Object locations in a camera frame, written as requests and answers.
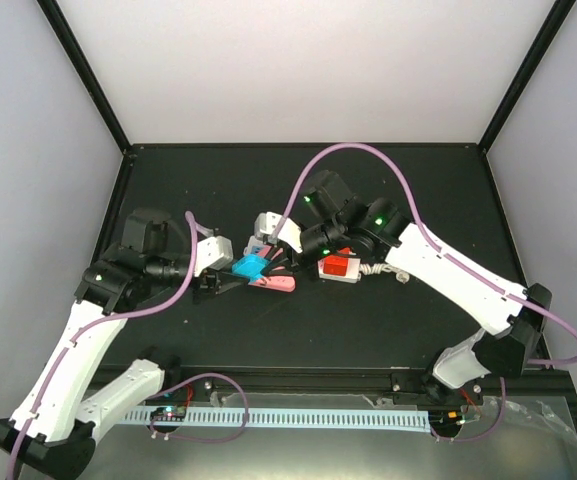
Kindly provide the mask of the pink triangular socket adapter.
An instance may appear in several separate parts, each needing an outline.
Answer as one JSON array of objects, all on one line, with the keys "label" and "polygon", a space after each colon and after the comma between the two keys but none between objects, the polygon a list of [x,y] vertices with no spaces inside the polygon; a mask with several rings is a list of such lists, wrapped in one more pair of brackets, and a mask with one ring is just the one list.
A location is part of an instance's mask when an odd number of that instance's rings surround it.
[{"label": "pink triangular socket adapter", "polygon": [[[264,256],[270,251],[270,246],[253,246],[250,249],[251,254],[255,254],[259,257]],[[268,290],[274,290],[284,293],[291,293],[296,288],[296,281],[292,276],[270,276],[263,277],[261,279],[255,280],[249,283],[250,286],[264,288]]]}]

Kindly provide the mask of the red cube socket adapter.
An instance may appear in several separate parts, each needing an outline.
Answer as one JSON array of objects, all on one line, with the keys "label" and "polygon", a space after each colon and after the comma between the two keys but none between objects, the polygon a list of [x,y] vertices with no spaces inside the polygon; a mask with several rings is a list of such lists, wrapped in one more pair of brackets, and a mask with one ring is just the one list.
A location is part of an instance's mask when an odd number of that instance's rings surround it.
[{"label": "red cube socket adapter", "polygon": [[325,275],[332,275],[336,277],[345,277],[348,273],[349,262],[352,255],[349,253],[341,253],[337,255],[328,255],[320,262],[321,271]]}]

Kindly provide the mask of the blue square plug adapter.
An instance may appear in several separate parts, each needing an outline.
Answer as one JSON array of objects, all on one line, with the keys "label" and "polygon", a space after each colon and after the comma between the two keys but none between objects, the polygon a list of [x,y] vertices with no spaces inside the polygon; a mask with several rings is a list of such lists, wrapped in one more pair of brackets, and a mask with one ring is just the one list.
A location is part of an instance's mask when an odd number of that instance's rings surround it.
[{"label": "blue square plug adapter", "polygon": [[268,264],[269,261],[264,257],[248,254],[232,265],[231,272],[254,282],[263,277],[262,272]]}]

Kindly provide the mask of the white power strip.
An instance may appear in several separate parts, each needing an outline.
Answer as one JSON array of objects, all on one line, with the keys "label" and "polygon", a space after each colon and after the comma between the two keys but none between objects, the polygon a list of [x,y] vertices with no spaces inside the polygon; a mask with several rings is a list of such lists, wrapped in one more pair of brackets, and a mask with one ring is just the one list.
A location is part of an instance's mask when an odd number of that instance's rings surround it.
[{"label": "white power strip", "polygon": [[[266,245],[261,240],[251,237],[243,253],[266,257],[271,250],[271,245]],[[316,278],[322,280],[356,283],[362,275],[361,259],[349,247],[335,251],[325,249],[324,257],[318,260],[316,266]]]}]

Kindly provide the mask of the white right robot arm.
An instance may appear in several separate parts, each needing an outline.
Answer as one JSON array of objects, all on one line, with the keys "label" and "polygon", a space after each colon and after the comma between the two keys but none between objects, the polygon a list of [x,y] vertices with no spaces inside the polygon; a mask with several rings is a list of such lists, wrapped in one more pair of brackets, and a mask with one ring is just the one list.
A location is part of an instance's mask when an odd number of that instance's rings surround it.
[{"label": "white right robot arm", "polygon": [[421,375],[423,394],[445,404],[460,388],[487,375],[518,378],[539,343],[552,294],[540,284],[525,287],[497,276],[432,236],[386,198],[364,203],[342,178],[324,170],[300,192],[317,218],[301,227],[287,217],[262,212],[255,236],[283,248],[265,271],[314,268],[342,254],[374,260],[407,273],[443,295],[474,319],[479,328],[440,351]]}]

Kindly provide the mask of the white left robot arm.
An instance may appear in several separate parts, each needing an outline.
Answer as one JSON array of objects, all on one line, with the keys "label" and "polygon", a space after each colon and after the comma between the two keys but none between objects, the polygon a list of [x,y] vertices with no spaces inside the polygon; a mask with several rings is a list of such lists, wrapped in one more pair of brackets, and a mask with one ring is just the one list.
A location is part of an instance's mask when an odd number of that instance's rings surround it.
[{"label": "white left robot arm", "polygon": [[187,290],[212,291],[208,274],[233,262],[229,239],[185,215],[190,252],[168,248],[174,223],[162,211],[137,209],[119,241],[82,275],[66,327],[35,385],[8,418],[0,419],[6,476],[29,466],[52,479],[76,479],[97,445],[123,417],[151,399],[190,392],[180,359],[154,347],[91,397],[85,395],[102,358],[126,324],[162,312]]}]

